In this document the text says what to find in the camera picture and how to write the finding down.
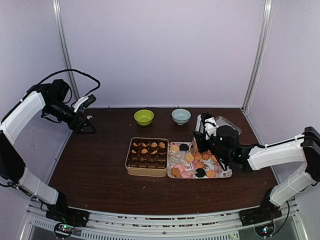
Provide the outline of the metal serving tongs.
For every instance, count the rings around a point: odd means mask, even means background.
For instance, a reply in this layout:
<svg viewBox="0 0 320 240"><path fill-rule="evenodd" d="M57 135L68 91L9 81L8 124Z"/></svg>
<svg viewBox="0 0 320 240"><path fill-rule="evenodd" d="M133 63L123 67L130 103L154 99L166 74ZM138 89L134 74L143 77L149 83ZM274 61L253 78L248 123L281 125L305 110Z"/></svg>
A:
<svg viewBox="0 0 320 240"><path fill-rule="evenodd" d="M190 146L190 153L192 154L192 156L194 158L196 158L196 155L198 152L199 152L199 150L198 150L197 142L193 140L191 142L191 146Z"/></svg>

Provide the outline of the gold cookie tin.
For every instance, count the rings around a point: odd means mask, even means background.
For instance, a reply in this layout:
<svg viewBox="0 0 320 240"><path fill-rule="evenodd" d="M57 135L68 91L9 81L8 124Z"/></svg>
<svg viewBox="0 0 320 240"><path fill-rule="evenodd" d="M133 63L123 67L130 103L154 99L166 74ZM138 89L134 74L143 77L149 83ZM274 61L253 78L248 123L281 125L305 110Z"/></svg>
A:
<svg viewBox="0 0 320 240"><path fill-rule="evenodd" d="M133 142L141 142L133 147ZM165 138L133 137L125 160L131 176L165 177L168 170L169 141Z"/></svg>

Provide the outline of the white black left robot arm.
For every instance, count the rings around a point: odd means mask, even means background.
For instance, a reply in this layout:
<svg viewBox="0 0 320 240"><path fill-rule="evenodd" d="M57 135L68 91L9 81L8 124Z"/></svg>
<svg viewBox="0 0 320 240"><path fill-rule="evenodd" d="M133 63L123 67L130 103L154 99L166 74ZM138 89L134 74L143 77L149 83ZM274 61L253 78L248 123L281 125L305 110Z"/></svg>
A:
<svg viewBox="0 0 320 240"><path fill-rule="evenodd" d="M35 119L40 116L53 123L66 123L76 134L96 133L89 117L84 115L84 109L96 98L89 90L72 105L65 101L71 92L70 86L62 79L46 83L42 79L29 88L19 102L3 117L0 122L0 176L11 183L9 188L17 188L31 197L39 199L52 208L52 213L61 222L72 218L65 195L43 182L27 167L18 150L29 153L29 157L53 156L53 149L58 147L58 137L54 128L45 129Z"/></svg>

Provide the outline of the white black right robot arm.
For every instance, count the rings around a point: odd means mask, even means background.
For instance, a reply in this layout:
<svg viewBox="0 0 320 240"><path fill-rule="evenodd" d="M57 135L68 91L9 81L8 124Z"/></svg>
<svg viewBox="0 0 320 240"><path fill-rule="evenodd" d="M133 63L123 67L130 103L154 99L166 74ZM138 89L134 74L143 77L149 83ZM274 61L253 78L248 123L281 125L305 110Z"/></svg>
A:
<svg viewBox="0 0 320 240"><path fill-rule="evenodd" d="M280 217L280 206L320 181L320 134L312 126L306 127L302 134L271 145L241 145L239 132L228 125L216 127L212 133L194 131L193 137L198 151L210 151L224 171L237 168L252 172L285 163L301 163L284 182L266 191L260 206L239 212L243 226Z"/></svg>

